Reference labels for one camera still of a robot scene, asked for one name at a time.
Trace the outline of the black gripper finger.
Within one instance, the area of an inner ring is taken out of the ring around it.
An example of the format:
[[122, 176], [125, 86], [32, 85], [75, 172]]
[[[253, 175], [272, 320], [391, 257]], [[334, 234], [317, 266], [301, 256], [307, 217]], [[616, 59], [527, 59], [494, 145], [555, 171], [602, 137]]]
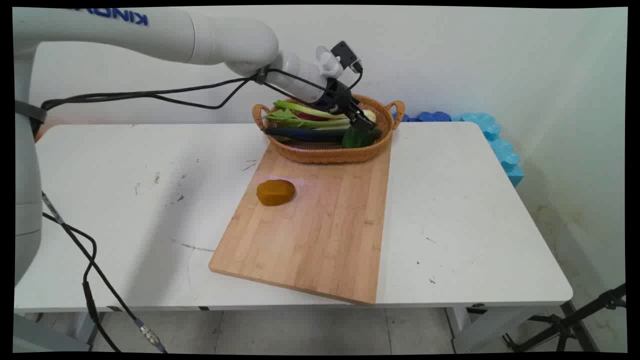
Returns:
[[374, 112], [355, 112], [350, 116], [350, 127], [357, 131], [368, 132], [372, 130], [377, 123], [377, 117]]
[[376, 114], [374, 111], [371, 111], [370, 109], [366, 108], [366, 107], [361, 107], [360, 105], [361, 103], [359, 103], [359, 101], [352, 101], [351, 102], [351, 109], [353, 112], [353, 120], [352, 123], [361, 123], [361, 122], [366, 122], [366, 123], [371, 123], [373, 125], [375, 125], [376, 123]]

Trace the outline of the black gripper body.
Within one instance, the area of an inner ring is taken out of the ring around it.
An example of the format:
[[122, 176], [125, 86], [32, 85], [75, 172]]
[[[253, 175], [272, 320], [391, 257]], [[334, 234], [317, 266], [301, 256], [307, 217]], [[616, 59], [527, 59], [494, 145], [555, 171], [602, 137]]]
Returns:
[[320, 111], [355, 116], [361, 112], [358, 104], [345, 84], [337, 79], [327, 79], [326, 91], [320, 97]]

